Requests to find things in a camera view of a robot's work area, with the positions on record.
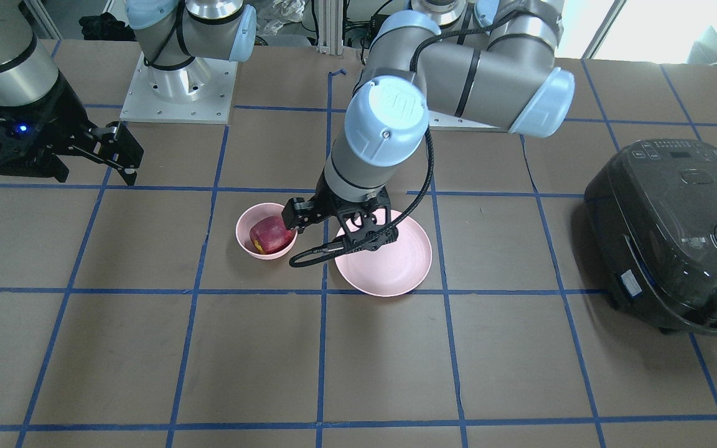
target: sticker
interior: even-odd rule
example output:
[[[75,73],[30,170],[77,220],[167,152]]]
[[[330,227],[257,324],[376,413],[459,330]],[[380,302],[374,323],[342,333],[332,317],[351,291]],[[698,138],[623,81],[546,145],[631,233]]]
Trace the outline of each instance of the sticker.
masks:
[[[624,287],[626,287],[627,292],[629,292],[629,297],[634,298],[643,292],[638,284],[638,280],[635,280],[635,275],[632,274],[631,269],[627,269],[627,272],[621,274],[621,283],[624,283]]]

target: plastic bag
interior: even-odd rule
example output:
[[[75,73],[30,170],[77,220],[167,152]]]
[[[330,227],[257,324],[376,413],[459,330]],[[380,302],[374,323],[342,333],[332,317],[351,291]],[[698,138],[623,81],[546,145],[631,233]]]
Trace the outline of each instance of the plastic bag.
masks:
[[[306,0],[253,0],[256,8],[256,34],[268,36],[278,34],[287,23],[301,22],[304,18]]]

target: red fruit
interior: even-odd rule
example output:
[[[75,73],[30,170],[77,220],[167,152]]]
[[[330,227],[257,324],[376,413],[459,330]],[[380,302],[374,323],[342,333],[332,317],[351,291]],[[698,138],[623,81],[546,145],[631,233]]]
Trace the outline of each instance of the red fruit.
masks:
[[[284,249],[295,237],[294,230],[287,230],[281,216],[269,216],[251,227],[248,236],[262,255],[270,255]]]

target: pink bowl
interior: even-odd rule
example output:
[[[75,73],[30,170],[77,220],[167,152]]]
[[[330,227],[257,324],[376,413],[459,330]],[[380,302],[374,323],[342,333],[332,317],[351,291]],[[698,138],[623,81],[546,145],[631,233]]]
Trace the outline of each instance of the pink bowl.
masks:
[[[396,210],[391,213],[392,219],[400,216]],[[384,210],[376,210],[375,216],[384,224]],[[359,291],[378,297],[399,296],[419,286],[433,260],[430,240],[410,216],[400,222],[398,231],[398,241],[375,252],[362,250],[336,258],[342,277]]]
[[[290,241],[289,244],[287,244],[287,247],[284,247],[284,249],[279,250],[276,253],[268,253],[267,255],[262,255],[261,253],[259,253],[256,250],[256,247],[253,246],[253,242],[251,242],[251,227],[255,226],[257,222],[262,221],[262,219],[268,218],[270,216],[281,216],[282,210],[284,210],[284,206],[282,206],[281,204],[276,204],[274,202],[263,202],[261,204],[256,204],[248,210],[245,210],[245,212],[242,213],[242,216],[237,219],[237,241],[239,242],[242,249],[245,250],[245,252],[250,253],[251,257],[256,257],[260,260],[274,260],[276,258],[284,257],[284,255],[287,252],[290,252],[293,246],[295,246],[295,240],[298,239],[297,232],[295,232],[293,240]]]

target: light blue joint cap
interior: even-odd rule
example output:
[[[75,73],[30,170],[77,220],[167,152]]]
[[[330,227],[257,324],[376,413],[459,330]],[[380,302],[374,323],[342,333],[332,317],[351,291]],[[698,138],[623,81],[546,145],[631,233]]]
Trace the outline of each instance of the light blue joint cap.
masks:
[[[381,29],[378,30],[378,36],[373,40],[373,44],[384,34],[389,33],[398,28],[406,28],[407,26],[418,26],[433,33],[434,36],[441,34],[441,28],[433,22],[433,19],[422,12],[413,9],[404,9],[390,15],[387,20],[383,21]]]
[[[256,9],[251,5],[245,5],[242,9],[240,28],[237,29],[237,36],[234,37],[234,45],[231,47],[231,54],[228,60],[234,62],[245,62],[253,53],[253,44],[256,42]]]
[[[428,120],[428,105],[418,88],[402,78],[375,77],[347,106],[345,137],[362,161],[393,167],[415,152]]]
[[[566,118],[573,97],[574,75],[555,67],[508,132],[534,137],[551,136]]]
[[[129,0],[126,17],[132,29],[145,29],[173,12],[176,0]]]
[[[500,9],[500,0],[478,0],[475,3],[475,21],[480,26],[489,26],[494,23],[498,9]]]

